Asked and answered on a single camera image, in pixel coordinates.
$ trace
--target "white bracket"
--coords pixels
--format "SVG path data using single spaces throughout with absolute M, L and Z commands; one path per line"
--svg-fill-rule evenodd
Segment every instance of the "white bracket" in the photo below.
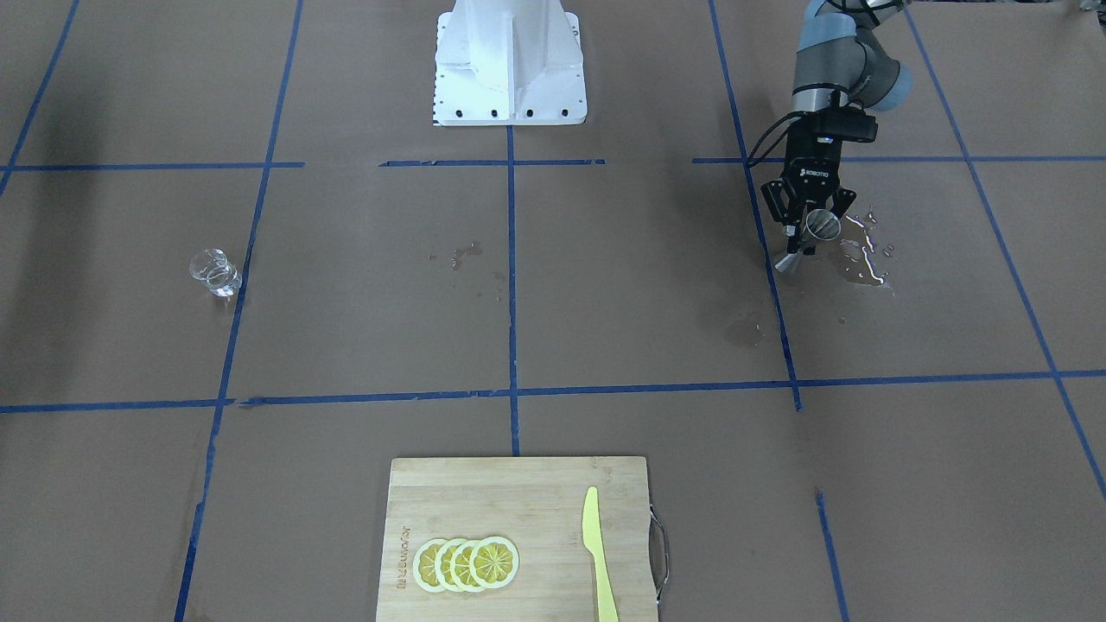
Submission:
M 438 18 L 435 125 L 587 117 L 580 19 L 561 0 L 457 0 Z

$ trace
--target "cutting board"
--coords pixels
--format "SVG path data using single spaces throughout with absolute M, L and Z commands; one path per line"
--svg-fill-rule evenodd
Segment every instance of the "cutting board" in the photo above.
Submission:
M 599 493 L 618 620 L 657 622 L 643 457 L 393 460 L 377 622 L 598 621 L 581 530 L 589 486 Z M 415 583 L 415 552 L 427 540 L 489 536 L 519 549 L 519 571 L 507 587 L 430 593 Z

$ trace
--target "tipped glass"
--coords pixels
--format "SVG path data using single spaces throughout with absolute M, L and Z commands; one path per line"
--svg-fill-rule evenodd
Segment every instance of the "tipped glass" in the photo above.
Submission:
M 227 253 L 211 248 L 199 252 L 188 262 L 188 272 L 192 278 L 204 283 L 211 293 L 229 298 L 238 293 L 242 287 L 242 274 L 227 259 Z

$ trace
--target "yellow knife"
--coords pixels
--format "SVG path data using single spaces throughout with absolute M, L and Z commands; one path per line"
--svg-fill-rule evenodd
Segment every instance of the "yellow knife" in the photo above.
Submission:
M 607 577 L 607 559 L 603 553 L 603 530 L 599 527 L 599 491 L 595 486 L 584 497 L 584 548 L 595 559 L 595 594 L 598 600 L 599 622 L 618 622 L 615 595 Z

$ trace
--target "cutting board handle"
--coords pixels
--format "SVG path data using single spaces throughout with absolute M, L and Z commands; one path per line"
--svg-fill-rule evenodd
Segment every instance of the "cutting board handle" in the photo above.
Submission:
M 653 569 L 653 560 L 656 556 L 653 554 L 653 528 L 656 527 L 657 531 L 660 533 L 660 546 L 661 546 L 661 559 L 665 560 L 665 569 L 661 574 L 657 576 L 656 569 Z M 665 585 L 668 584 L 668 531 L 665 530 L 665 523 L 660 522 L 657 518 L 657 510 L 649 504 L 649 567 L 653 570 L 653 584 L 657 588 L 657 609 L 660 609 L 660 597 L 665 591 Z

